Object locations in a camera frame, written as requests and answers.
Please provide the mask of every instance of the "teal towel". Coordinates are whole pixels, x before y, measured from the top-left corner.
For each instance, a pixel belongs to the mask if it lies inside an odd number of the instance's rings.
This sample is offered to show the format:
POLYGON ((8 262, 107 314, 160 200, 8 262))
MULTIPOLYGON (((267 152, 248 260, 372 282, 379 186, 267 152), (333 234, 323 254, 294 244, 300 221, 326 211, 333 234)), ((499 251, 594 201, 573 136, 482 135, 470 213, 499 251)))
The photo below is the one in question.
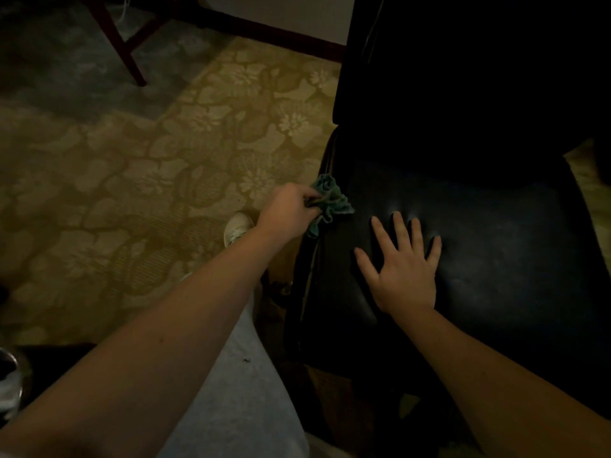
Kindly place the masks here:
POLYGON ((308 199, 305 207, 319 207, 323 213, 318 215, 305 232, 310 238, 318 237, 318 223, 321 220, 325 223, 333 221, 334 214, 354 214, 355 210, 348 202, 348 198, 341 194, 340 187, 328 173, 318 175, 318 178, 311 184, 312 188, 321 193, 323 197, 319 199, 308 199))

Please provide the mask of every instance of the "white pants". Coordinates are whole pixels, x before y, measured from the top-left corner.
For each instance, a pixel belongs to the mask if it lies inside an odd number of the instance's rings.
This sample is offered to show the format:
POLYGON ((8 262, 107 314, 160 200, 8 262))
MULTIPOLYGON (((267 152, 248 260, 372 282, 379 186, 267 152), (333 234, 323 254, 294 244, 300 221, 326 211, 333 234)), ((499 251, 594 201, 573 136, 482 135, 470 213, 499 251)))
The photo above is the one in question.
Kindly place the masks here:
POLYGON ((307 458, 288 393, 256 334, 254 296, 158 458, 307 458))

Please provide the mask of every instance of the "white shoe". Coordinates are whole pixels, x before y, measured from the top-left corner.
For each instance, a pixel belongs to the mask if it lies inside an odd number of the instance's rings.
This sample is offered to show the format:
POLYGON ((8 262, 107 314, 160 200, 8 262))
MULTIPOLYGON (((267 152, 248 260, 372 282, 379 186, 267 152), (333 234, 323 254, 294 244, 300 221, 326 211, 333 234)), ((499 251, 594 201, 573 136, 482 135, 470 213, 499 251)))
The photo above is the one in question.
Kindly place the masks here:
POLYGON ((223 240, 225 247, 229 247, 233 241, 242 238, 248 230, 254 228, 255 223, 252 219, 243 212, 236 212, 233 217, 229 219, 225 226, 225 233, 223 233, 223 240))

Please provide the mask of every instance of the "chair backrest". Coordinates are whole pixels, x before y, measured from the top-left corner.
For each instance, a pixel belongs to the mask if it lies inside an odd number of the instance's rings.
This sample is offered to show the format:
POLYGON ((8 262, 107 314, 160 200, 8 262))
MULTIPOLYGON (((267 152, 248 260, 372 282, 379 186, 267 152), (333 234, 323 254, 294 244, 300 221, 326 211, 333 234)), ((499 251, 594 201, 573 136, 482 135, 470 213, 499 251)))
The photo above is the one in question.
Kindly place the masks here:
POLYGON ((334 122, 432 159, 566 152, 608 105, 602 3, 356 0, 334 122))

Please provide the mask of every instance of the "baseboard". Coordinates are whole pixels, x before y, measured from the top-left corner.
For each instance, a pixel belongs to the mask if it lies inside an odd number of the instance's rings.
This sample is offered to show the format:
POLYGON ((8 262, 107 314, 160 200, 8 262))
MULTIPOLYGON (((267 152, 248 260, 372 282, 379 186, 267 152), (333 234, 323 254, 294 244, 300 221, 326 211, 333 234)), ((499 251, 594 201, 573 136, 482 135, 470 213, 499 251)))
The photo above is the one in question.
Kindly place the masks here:
MULTIPOLYGON (((123 3, 123 0, 108 1, 123 3)), ((172 3, 172 0, 131 0, 131 6, 160 15, 168 13, 172 3)), ((196 4, 194 0, 189 3, 188 9, 182 10, 175 17, 203 29, 208 27, 229 35, 252 38, 339 63, 346 50, 345 45, 219 13, 196 4)))

